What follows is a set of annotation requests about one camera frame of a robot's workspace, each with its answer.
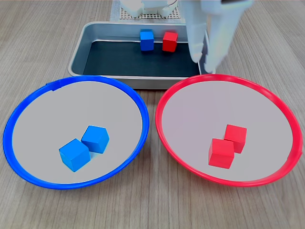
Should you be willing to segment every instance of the plate rim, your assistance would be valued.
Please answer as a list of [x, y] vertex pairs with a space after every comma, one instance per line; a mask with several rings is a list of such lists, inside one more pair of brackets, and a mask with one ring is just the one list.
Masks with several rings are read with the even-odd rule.
[[[95, 178], [93, 180], [85, 181], [85, 182], [79, 182], [79, 183], [72, 183], [72, 184], [57, 184], [52, 182], [47, 182], [42, 179], [38, 179], [35, 176], [31, 175], [29, 172], [27, 172], [18, 162], [18, 160], [15, 157], [14, 150], [13, 150], [13, 131], [15, 124], [19, 118], [19, 116], [22, 114], [22, 112], [26, 109], [26, 107], [31, 104], [35, 99], [40, 97], [46, 92], [49, 91], [56, 91], [57, 89], [67, 86], [72, 83], [78, 83], [78, 82], [99, 82], [99, 83], [105, 83], [111, 86], [114, 86], [121, 91], [125, 92], [127, 95], [129, 95], [132, 100], [136, 103], [137, 107], [140, 110], [141, 117], [142, 117], [142, 133], [140, 136], [140, 140], [135, 147], [133, 153], [117, 168], [112, 170], [111, 172], [99, 177]], [[28, 95], [13, 111], [13, 113], [10, 115], [6, 126], [4, 128], [3, 132], [3, 151], [4, 155], [7, 159], [7, 162], [9, 163], [10, 167], [14, 170], [14, 172], [23, 178], [24, 180], [40, 186], [44, 188], [50, 188], [50, 189], [76, 189], [76, 188], [82, 188], [82, 187], [88, 187], [91, 185], [95, 185], [97, 183], [100, 183], [102, 181], [105, 181], [109, 179], [110, 177], [116, 175], [120, 171], [122, 171], [127, 165], [129, 165], [139, 154], [141, 149], [143, 148], [148, 132], [149, 132], [149, 126], [150, 126], [150, 120], [149, 120], [149, 114], [147, 106], [144, 102], [144, 100], [140, 97], [140, 95], [133, 90], [130, 86], [107, 77], [99, 76], [99, 75], [80, 75], [80, 76], [71, 76], [63, 79], [59, 79], [56, 81], [53, 81], [51, 83], [47, 83], [45, 86], [37, 89], [30, 95]]]
[[[185, 163], [181, 158], [176, 155], [176, 153], [171, 149], [169, 146], [165, 135], [163, 133], [163, 127], [162, 127], [162, 114], [163, 110], [166, 106], [166, 103], [169, 101], [169, 99], [180, 89], [187, 87], [191, 84], [194, 83], [201, 83], [201, 82], [207, 82], [207, 81], [225, 81], [225, 82], [232, 82], [232, 83], [237, 83], [241, 84], [243, 86], [249, 87], [260, 94], [264, 95], [266, 98], [268, 98], [272, 103], [274, 103], [285, 115], [286, 119], [289, 122], [289, 125], [292, 130], [292, 135], [293, 135], [293, 142], [292, 142], [292, 148], [289, 153], [289, 156], [287, 158], [287, 161], [284, 163], [284, 165], [274, 172], [273, 174], [264, 177], [262, 179], [258, 180], [251, 180], [251, 181], [231, 181], [231, 180], [226, 180], [226, 179], [220, 179], [211, 175], [208, 175], [206, 173], [203, 173], [187, 163]], [[227, 186], [233, 186], [233, 187], [256, 187], [256, 186], [262, 186], [262, 185], [267, 185], [270, 183], [273, 183], [284, 176], [286, 176], [297, 164], [299, 161], [300, 157], [302, 156], [302, 148], [303, 148], [303, 137], [302, 137], [302, 131], [301, 127], [293, 114], [293, 112], [290, 110], [290, 108], [274, 93], [269, 91], [268, 89], [262, 87], [261, 85], [258, 85], [252, 81], [232, 76], [232, 75], [225, 75], [225, 74], [205, 74], [205, 75], [196, 75], [192, 76], [188, 79], [182, 80], [176, 84], [174, 84], [172, 87], [170, 87], [162, 96], [162, 98], [159, 101], [159, 104], [156, 109], [156, 114], [155, 114], [155, 124], [156, 124], [156, 129], [159, 135], [159, 138], [161, 142], [163, 143], [164, 147], [166, 150], [169, 152], [169, 154], [183, 167], [186, 169], [190, 170], [194, 174], [205, 178], [207, 180], [210, 180], [212, 182], [222, 184], [222, 185], [227, 185]]]

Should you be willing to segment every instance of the red plate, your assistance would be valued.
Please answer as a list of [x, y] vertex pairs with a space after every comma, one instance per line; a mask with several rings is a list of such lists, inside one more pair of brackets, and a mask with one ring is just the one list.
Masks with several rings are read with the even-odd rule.
[[[210, 142], [223, 138], [226, 124], [247, 128], [244, 150], [235, 154], [230, 169], [211, 167]], [[182, 166], [223, 185], [275, 182], [302, 155], [301, 128], [289, 107], [262, 86], [230, 75], [198, 75], [172, 86], [158, 104], [156, 127]]]

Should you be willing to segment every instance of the tray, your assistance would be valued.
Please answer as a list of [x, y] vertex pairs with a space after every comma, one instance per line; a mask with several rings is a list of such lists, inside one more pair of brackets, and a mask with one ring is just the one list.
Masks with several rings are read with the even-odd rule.
[[[140, 31], [152, 30], [155, 48], [141, 52]], [[162, 51], [166, 31], [179, 34], [174, 53]], [[185, 24], [146, 24], [91, 22], [86, 24], [76, 45], [68, 71], [72, 76], [102, 75], [117, 79], [134, 89], [168, 89], [188, 77], [206, 74], [205, 56], [208, 37], [204, 39], [203, 57], [192, 62]]]

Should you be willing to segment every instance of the table surface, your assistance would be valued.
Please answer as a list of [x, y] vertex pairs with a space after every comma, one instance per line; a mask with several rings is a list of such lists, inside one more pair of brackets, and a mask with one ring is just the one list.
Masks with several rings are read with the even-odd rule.
[[[0, 1], [0, 133], [15, 107], [46, 83], [68, 77], [84, 24], [107, 21], [112, 2]], [[277, 94], [305, 130], [305, 2], [255, 1], [217, 73]], [[0, 228], [300, 229], [305, 159], [263, 187], [221, 186], [192, 174], [165, 150], [154, 124], [163, 92], [139, 91], [151, 128], [137, 158], [92, 187], [49, 190], [16, 175], [0, 152]]]

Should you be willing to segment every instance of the dark tray bottom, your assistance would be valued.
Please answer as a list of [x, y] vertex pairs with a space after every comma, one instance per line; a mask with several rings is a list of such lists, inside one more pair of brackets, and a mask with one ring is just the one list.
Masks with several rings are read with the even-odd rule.
[[190, 77], [199, 75], [199, 66], [189, 53], [187, 43], [175, 52], [163, 52], [162, 43], [142, 52], [138, 42], [93, 42], [84, 75]]

